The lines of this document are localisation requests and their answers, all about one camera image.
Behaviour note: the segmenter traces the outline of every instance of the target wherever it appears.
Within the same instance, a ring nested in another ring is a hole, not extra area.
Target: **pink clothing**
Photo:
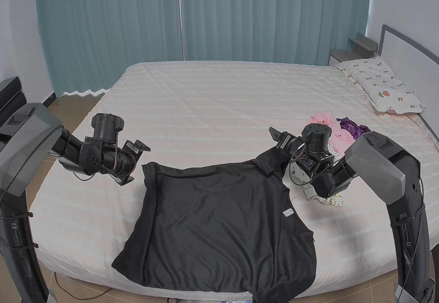
[[[329,126],[332,129],[329,144],[332,145],[335,152],[339,152],[340,156],[345,155],[345,151],[355,142],[352,135],[341,128],[340,123],[332,117],[328,112],[313,115],[307,124],[320,123]]]

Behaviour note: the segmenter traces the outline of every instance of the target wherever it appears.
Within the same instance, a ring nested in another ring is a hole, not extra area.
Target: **white bed sheet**
[[[130,66],[75,130],[92,135],[98,112],[125,120],[119,145],[140,139],[151,160],[176,167],[244,161],[272,147],[268,127],[300,134],[313,114],[348,116],[403,145],[421,162],[430,246],[439,242],[439,153],[417,115],[378,113],[338,69],[251,62],[162,62]],[[55,162],[32,204],[38,259],[73,278],[143,295],[187,300],[245,300],[248,292],[177,292],[146,288],[111,268],[140,215],[142,169],[118,186],[109,176],[81,182]],[[288,178],[294,207],[314,231],[317,273],[302,295],[349,287],[396,268],[384,203],[359,178],[343,192],[343,208],[308,201]]]

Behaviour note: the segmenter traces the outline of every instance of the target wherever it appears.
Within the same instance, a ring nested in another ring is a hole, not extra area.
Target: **white headboard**
[[[426,106],[419,115],[439,140],[439,57],[387,25],[378,54]]]

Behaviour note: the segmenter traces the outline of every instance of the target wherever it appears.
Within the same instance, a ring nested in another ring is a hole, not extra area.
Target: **curtain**
[[[182,60],[179,0],[36,0],[56,95],[110,88],[138,62]]]
[[[181,0],[186,60],[327,65],[365,33],[369,0]]]

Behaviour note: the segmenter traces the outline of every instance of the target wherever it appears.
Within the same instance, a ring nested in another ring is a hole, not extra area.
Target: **white pillow with floral print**
[[[425,108],[380,56],[348,60],[335,66],[363,90],[378,112],[420,113]]]

